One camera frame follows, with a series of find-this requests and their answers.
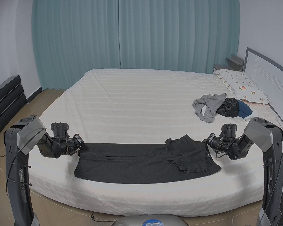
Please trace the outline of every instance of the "gray cloth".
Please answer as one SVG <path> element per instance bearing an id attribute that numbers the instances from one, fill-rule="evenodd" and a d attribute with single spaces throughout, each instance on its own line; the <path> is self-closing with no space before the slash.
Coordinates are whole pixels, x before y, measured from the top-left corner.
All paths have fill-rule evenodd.
<path id="1" fill-rule="evenodd" d="M 200 120 L 206 123 L 213 123 L 214 117 L 216 115 L 217 109 L 224 103 L 227 94 L 223 93 L 221 95 L 214 94 L 213 96 L 203 95 L 201 98 L 193 101 L 193 108 L 196 111 L 196 115 Z M 204 115 L 202 115 L 202 108 L 206 105 L 206 110 Z"/>

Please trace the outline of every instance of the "floor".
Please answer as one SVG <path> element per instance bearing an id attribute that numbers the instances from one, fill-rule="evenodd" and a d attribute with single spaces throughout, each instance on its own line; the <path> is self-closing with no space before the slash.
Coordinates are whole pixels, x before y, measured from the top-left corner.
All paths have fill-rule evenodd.
<path id="1" fill-rule="evenodd" d="M 0 156 L 5 154 L 3 133 L 15 122 L 27 115 L 40 116 L 64 91 L 46 89 L 26 104 L 0 132 Z M 0 225 L 14 224 L 10 201 L 6 195 L 6 170 L 5 158 L 0 158 Z M 74 208 L 52 199 L 49 199 L 31 190 L 33 210 L 37 214 L 40 226 L 110 226 L 113 222 L 94 222 L 91 219 L 91 211 Z M 255 226 L 261 201 L 249 205 L 204 217 L 184 217 L 188 225 L 197 226 Z M 122 216 L 94 213 L 95 220 L 113 220 Z"/>

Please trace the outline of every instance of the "teal curtain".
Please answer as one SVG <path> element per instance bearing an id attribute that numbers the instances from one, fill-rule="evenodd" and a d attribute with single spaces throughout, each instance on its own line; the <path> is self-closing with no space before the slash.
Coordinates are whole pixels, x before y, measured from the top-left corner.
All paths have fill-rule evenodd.
<path id="1" fill-rule="evenodd" d="M 212 73 L 239 28 L 239 0 L 120 0 L 121 67 Z"/>
<path id="2" fill-rule="evenodd" d="M 120 68 L 118 0 L 34 0 L 32 35 L 42 89 L 67 89 L 94 68 Z"/>
<path id="3" fill-rule="evenodd" d="M 212 73 L 237 54 L 239 0 L 34 0 L 42 88 L 71 87 L 94 68 Z"/>

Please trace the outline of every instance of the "floral pillow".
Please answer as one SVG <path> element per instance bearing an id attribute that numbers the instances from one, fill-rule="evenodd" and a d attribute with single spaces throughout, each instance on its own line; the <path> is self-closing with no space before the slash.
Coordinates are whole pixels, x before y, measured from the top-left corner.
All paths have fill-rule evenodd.
<path id="1" fill-rule="evenodd" d="M 242 71 L 221 69 L 214 71 L 237 100 L 268 104 L 269 99 Z"/>

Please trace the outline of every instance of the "fitted sheet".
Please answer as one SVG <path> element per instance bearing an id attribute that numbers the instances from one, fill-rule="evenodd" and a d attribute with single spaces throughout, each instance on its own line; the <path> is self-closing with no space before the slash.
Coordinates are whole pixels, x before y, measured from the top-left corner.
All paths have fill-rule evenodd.
<path id="1" fill-rule="evenodd" d="M 219 135 L 225 123 L 246 121 L 216 114 L 207 124 L 192 102 L 204 94 L 232 97 L 213 74 L 148 69 L 94 69 L 66 90 L 41 115 L 50 136 L 50 124 L 69 124 L 68 134 L 80 134 L 85 143 L 163 144 L 188 134 L 195 141 Z M 260 117 L 279 125 L 268 105 L 251 104 Z M 29 154 L 32 189 L 59 202 L 86 210 L 118 214 L 174 214 L 204 216 L 225 212 L 263 198 L 262 151 L 253 145 L 246 158 L 220 159 L 222 170 L 202 178 L 160 184 L 112 184 L 76 178 L 79 157 L 44 158 L 38 147 Z"/>

